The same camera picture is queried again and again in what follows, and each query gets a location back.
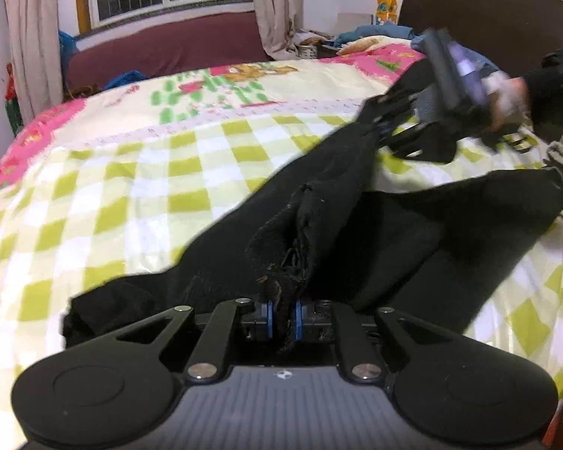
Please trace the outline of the black sleeved right forearm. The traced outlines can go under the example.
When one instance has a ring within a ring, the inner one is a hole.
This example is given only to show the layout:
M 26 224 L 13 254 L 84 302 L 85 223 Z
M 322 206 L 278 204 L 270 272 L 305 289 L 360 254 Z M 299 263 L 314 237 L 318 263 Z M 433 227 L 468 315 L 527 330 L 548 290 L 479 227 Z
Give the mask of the black sleeved right forearm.
M 563 51 L 546 55 L 541 67 L 523 75 L 534 125 L 563 126 Z

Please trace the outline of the right hand grey glove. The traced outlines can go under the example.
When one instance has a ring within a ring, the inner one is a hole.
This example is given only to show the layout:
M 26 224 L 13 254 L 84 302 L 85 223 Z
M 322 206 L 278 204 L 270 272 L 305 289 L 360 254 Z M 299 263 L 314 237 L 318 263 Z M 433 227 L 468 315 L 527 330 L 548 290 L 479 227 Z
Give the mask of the right hand grey glove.
M 529 114 L 529 95 L 523 77 L 509 77 L 496 71 L 482 79 L 489 100 L 490 130 L 497 132 L 506 126 L 521 125 Z

